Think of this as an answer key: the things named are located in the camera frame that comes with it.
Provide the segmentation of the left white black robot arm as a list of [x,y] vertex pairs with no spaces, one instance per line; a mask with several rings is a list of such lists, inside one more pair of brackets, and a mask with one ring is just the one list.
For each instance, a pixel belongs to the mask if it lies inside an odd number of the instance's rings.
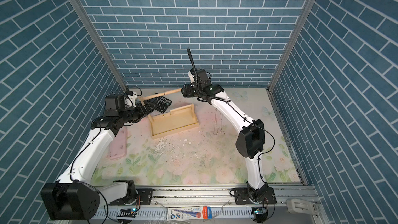
[[132,92],[105,97],[101,116],[94,119],[82,148],[68,168],[53,183],[45,183],[40,195],[51,220],[90,220],[100,207],[114,201],[135,205],[138,192],[133,180],[118,180],[96,188],[91,185],[94,171],[107,147],[128,124],[150,115],[156,104],[136,101]]

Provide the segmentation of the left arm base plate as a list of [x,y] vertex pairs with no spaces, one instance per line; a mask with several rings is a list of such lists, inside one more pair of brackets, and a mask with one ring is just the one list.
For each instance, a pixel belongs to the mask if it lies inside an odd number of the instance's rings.
[[149,206],[151,204],[153,188],[139,188],[132,196],[115,200],[109,205],[119,206]]

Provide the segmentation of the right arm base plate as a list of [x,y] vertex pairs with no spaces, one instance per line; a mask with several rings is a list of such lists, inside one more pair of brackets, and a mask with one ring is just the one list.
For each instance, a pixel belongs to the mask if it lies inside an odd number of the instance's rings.
[[258,190],[250,187],[233,188],[229,191],[237,205],[248,204],[276,204],[276,196],[274,189],[264,186]]

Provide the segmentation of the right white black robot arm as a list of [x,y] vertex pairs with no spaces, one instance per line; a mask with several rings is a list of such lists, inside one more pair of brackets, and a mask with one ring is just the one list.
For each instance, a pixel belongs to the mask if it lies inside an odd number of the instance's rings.
[[263,176],[261,156],[265,144],[265,129],[262,120],[255,120],[245,114],[229,98],[225,90],[212,84],[210,76],[203,69],[192,68],[188,72],[190,83],[182,87],[184,97],[195,97],[198,101],[207,102],[233,124],[238,133],[235,143],[239,154],[245,158],[248,179],[247,191],[250,199],[257,203],[265,200],[271,188]]

